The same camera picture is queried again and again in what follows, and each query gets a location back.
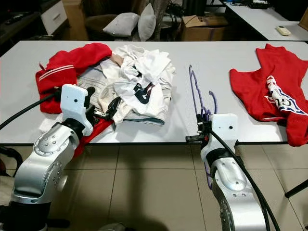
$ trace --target white pillow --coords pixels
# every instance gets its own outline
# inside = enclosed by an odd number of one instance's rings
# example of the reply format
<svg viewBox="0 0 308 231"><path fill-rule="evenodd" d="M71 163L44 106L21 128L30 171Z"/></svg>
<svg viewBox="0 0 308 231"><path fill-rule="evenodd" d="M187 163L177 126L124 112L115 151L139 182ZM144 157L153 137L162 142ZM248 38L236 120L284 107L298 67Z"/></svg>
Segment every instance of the white pillow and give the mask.
<svg viewBox="0 0 308 231"><path fill-rule="evenodd" d="M103 29L103 32L115 37L128 37L138 20L139 15L135 13L121 13Z"/></svg>
<svg viewBox="0 0 308 231"><path fill-rule="evenodd" d="M138 22L138 33L141 41L148 40L156 26L156 17L152 5L149 3L141 13Z"/></svg>

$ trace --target printed logo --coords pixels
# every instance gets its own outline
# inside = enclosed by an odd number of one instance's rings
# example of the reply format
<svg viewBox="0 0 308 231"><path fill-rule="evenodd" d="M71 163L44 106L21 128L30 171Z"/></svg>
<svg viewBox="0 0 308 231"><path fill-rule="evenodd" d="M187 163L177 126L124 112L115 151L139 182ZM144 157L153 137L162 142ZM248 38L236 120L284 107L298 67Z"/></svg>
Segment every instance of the printed logo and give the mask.
<svg viewBox="0 0 308 231"><path fill-rule="evenodd" d="M296 100L285 94L277 85L274 76L269 76L266 79L269 88L270 96L264 96L270 103L275 103L279 110L290 111L296 114L308 116L306 112L301 110L296 104Z"/></svg>
<svg viewBox="0 0 308 231"><path fill-rule="evenodd" d="M138 71L137 77L142 77L142 74L140 73L140 71Z"/></svg>
<svg viewBox="0 0 308 231"><path fill-rule="evenodd" d="M155 87L155 85L152 83L149 83L146 88L142 88L139 83L134 87L135 96L142 104L147 104L149 102L153 87Z"/></svg>

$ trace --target white table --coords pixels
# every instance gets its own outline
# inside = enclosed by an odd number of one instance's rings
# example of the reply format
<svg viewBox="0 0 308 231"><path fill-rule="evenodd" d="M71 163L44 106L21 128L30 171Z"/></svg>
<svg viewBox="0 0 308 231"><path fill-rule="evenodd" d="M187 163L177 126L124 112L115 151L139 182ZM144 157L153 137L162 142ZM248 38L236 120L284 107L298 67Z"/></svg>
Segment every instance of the white table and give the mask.
<svg viewBox="0 0 308 231"><path fill-rule="evenodd" d="M21 41L0 58L1 122L35 102L39 98L35 73L39 62L43 65L57 51L70 51L84 46L84 41ZM304 42L269 42L285 46L299 58L308 60L308 45ZM106 42L111 49L126 42ZM234 113L239 117L240 143L286 141L285 128L274 122L254 120L231 90L229 70L254 71L260 68L255 49L264 48L266 42L135 42L148 50L160 49L170 53L176 67L173 98L168 119L164 126L137 122L123 122L115 131L111 129L97 136L92 142L185 142L185 136L196 135L197 125L189 82L191 64L198 77L203 95L213 91L218 100L218 112ZM308 98L308 73L302 84ZM0 143L33 143L40 135L39 125L44 118L56 115L42 113L39 107L31 109L0 131Z"/></svg>
<svg viewBox="0 0 308 231"><path fill-rule="evenodd" d="M226 6L244 19L256 31L271 41L308 41L308 31L298 25L299 22L288 21L272 8L266 10L251 9L248 6L234 6L229 2ZM292 35L283 36L277 26L286 27Z"/></svg>

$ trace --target black chair leg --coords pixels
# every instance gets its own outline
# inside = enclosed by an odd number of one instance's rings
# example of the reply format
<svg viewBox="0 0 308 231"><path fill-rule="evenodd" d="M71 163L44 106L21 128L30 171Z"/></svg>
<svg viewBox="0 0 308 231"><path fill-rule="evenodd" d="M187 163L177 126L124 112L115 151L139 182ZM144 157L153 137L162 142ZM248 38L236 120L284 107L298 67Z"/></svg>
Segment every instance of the black chair leg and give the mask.
<svg viewBox="0 0 308 231"><path fill-rule="evenodd" d="M304 181L303 183L297 185L295 188L291 189L290 191L285 193L285 197L286 198L290 198L291 196L299 193L300 191L302 191L303 189L308 187L308 180Z"/></svg>

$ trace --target white cabinet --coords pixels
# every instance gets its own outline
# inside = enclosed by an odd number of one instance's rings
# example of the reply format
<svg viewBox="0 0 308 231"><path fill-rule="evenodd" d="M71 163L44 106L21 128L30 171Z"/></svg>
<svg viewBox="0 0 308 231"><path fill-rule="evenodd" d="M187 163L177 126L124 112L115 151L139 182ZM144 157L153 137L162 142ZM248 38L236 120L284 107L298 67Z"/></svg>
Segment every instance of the white cabinet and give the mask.
<svg viewBox="0 0 308 231"><path fill-rule="evenodd" d="M41 19L48 35L55 30L67 19L63 2L59 1L41 15Z"/></svg>

